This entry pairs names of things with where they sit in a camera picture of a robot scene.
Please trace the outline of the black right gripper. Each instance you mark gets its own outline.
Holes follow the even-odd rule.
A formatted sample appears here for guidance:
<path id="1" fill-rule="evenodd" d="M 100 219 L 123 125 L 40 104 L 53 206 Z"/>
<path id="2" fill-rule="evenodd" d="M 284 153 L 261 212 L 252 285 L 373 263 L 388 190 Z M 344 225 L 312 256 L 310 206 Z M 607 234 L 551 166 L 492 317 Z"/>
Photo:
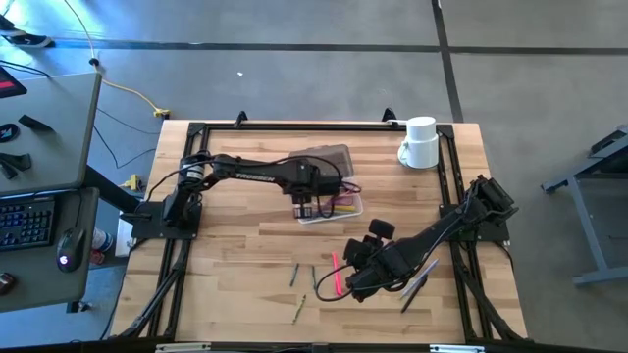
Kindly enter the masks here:
<path id="1" fill-rule="evenodd" d="M 381 288 L 393 291 L 393 286 L 407 284 L 410 273 L 408 263 L 395 248 L 395 226 L 373 219 L 368 231 L 361 241 L 349 239 L 345 246 L 345 261 L 355 270 L 345 284 L 356 300 L 365 300 Z"/>

